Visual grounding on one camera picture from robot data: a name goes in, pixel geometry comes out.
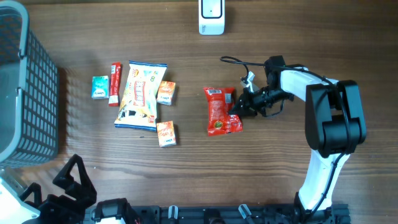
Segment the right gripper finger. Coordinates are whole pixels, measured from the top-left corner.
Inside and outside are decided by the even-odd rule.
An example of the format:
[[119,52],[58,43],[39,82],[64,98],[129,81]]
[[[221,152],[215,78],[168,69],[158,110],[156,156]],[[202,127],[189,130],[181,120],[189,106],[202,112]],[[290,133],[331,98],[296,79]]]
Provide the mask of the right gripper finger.
[[249,109],[245,105],[241,104],[235,104],[229,111],[229,115],[236,115],[239,116],[240,118],[248,116],[249,115]]
[[235,107],[247,108],[249,106],[249,92],[244,90],[243,93],[236,100]]

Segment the red snack packet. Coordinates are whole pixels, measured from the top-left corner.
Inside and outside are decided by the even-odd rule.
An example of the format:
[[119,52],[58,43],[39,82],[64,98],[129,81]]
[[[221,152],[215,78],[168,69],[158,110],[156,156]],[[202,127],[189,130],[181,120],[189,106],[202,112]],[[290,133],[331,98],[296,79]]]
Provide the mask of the red snack packet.
[[243,131],[243,123],[239,116],[229,114],[229,110],[234,106],[235,89],[204,87],[203,91],[208,102],[208,135],[217,136]]

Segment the dark grey plastic basket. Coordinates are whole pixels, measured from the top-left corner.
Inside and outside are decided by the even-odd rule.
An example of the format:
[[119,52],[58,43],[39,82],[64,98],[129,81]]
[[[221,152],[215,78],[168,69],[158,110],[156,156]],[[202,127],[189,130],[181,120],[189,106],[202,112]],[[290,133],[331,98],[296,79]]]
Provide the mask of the dark grey plastic basket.
[[1,168],[56,158],[59,93],[57,66],[30,29],[26,8],[1,1]]

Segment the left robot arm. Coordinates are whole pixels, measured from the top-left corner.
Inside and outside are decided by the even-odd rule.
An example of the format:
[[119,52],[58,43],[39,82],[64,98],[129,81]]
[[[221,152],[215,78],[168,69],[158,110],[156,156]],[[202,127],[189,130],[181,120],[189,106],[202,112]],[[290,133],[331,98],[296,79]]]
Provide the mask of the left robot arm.
[[1,169],[1,223],[82,223],[97,199],[83,159],[73,155],[52,183],[65,193],[43,200],[38,183],[27,185],[10,167]]

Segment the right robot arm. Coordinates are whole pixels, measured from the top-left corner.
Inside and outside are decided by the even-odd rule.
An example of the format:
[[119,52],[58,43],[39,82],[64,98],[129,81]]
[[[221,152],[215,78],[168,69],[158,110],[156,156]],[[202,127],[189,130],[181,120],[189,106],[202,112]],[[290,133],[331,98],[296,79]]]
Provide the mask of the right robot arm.
[[233,115],[266,117],[275,103],[305,102],[305,137],[311,149],[306,178],[295,195],[291,223],[320,223],[332,214],[331,196],[344,163],[366,139],[366,123],[358,84],[320,76],[302,64],[287,65],[283,56],[261,64],[267,86],[242,77],[243,93],[230,109]]

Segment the white barcode scanner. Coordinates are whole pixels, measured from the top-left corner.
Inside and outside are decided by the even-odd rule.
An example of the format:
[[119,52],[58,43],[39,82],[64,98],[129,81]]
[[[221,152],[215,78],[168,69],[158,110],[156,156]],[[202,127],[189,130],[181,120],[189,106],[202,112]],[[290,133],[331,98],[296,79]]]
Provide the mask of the white barcode scanner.
[[225,28],[225,0],[198,1],[198,30],[201,35],[221,35]]

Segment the small orange box upper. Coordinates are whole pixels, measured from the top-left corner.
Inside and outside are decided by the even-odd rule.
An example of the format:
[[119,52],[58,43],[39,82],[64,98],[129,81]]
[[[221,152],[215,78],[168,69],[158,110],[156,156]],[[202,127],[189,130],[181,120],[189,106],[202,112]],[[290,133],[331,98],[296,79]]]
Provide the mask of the small orange box upper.
[[171,105],[176,84],[169,81],[161,81],[157,92],[157,102],[163,105]]

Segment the small orange box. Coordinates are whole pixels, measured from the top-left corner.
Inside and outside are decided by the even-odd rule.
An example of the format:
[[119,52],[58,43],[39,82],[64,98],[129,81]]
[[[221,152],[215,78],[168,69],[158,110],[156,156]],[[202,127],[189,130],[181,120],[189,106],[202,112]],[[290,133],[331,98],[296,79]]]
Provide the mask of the small orange box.
[[176,84],[169,81],[161,81],[157,92],[157,102],[163,105],[171,105]]
[[173,121],[161,122],[156,125],[160,147],[173,146],[177,144]]

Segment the small orange box lower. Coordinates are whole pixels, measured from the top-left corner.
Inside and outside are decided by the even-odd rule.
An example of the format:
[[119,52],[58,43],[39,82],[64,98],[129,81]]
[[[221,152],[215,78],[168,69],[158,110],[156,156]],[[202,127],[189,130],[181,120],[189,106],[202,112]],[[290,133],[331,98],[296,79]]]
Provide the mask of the small orange box lower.
[[173,121],[161,122],[156,125],[160,147],[173,146],[177,144]]

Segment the red stick packet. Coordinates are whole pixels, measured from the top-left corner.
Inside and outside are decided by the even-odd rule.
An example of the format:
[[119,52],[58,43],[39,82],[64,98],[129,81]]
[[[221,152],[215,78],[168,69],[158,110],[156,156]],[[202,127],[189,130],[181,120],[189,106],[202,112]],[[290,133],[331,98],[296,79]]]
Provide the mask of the red stick packet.
[[121,62],[114,62],[111,65],[111,80],[109,88],[109,106],[119,106],[119,88],[121,82]]

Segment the large yellow snack bag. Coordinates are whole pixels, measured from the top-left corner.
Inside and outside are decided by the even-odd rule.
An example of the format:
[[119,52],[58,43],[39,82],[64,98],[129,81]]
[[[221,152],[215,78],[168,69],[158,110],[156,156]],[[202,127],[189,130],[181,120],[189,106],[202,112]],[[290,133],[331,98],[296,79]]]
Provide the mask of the large yellow snack bag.
[[157,131],[157,92],[167,64],[129,61],[129,74],[114,121],[117,128]]

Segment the small teal box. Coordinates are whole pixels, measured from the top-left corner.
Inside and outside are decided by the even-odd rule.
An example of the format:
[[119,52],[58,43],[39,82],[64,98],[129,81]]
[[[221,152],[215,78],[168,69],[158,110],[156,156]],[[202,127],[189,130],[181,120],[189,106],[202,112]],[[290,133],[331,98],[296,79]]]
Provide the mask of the small teal box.
[[95,100],[109,98],[108,76],[94,76],[92,78],[91,97]]

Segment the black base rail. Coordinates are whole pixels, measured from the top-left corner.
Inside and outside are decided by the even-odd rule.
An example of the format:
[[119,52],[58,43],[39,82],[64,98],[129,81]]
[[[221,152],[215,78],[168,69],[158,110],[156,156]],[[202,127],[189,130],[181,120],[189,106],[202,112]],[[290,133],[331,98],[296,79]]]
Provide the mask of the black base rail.
[[[177,218],[171,215],[169,207],[160,206],[133,206],[132,209],[139,215],[141,223],[211,223],[218,219],[218,223],[293,223],[292,204],[273,204],[263,206],[248,206],[251,219],[244,218],[238,206],[228,207],[178,207]],[[95,208],[86,210],[85,217],[78,223],[96,223],[94,221]],[[347,204],[334,204],[331,213],[322,218],[321,211],[317,211],[308,223],[350,224],[351,217]]]

